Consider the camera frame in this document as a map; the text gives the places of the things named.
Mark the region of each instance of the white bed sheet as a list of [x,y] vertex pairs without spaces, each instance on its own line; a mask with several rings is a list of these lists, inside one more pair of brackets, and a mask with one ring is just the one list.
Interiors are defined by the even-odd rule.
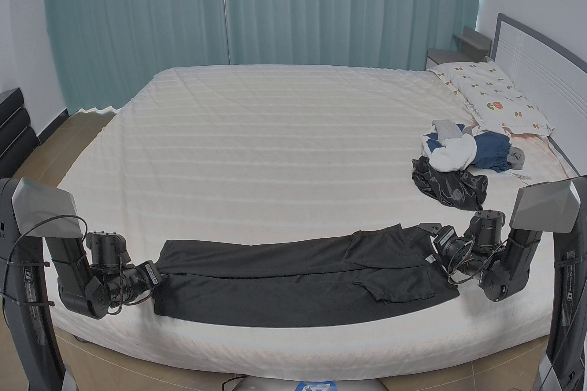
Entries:
[[[121,233],[133,261],[167,239],[243,244],[342,236],[473,213],[411,180],[433,119],[472,123],[431,72],[297,65],[159,73],[84,150],[63,182],[91,230]],[[533,181],[565,174],[539,137],[515,138]],[[487,209],[510,215],[523,182],[492,171]],[[137,358],[283,379],[363,379],[457,365],[548,333],[552,235],[525,290],[494,304],[474,281],[433,308],[320,328],[243,328],[156,316],[151,303],[95,321],[67,311],[48,270],[55,325]]]

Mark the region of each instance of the white logo on blue sticker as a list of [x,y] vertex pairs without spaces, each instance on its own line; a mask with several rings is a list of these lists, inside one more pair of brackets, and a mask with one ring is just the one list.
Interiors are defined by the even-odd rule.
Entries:
[[334,381],[302,381],[295,391],[338,391]]

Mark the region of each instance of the pillow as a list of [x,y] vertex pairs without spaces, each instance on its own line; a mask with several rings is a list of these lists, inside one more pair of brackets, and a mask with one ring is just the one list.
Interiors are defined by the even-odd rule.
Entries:
[[481,125],[548,136],[552,126],[495,62],[454,62],[429,69],[465,101]]

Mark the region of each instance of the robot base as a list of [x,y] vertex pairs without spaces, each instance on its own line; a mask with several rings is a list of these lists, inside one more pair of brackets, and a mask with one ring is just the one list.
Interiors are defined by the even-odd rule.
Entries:
[[334,382],[336,387],[327,382],[314,385],[312,382],[307,383],[300,386],[299,381],[247,376],[234,388],[234,391],[387,391],[379,380],[336,381]]

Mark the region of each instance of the black garment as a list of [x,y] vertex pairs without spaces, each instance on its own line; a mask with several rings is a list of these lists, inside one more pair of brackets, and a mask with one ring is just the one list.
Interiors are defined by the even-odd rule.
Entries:
[[155,313],[267,328],[390,318],[459,295],[435,256],[427,232],[400,225],[257,246],[166,241],[157,268],[168,277],[153,294]]
[[430,166],[425,156],[412,160],[412,164],[412,180],[427,196],[449,207],[483,210],[482,204],[487,197],[486,175],[474,176],[466,170],[441,173]]

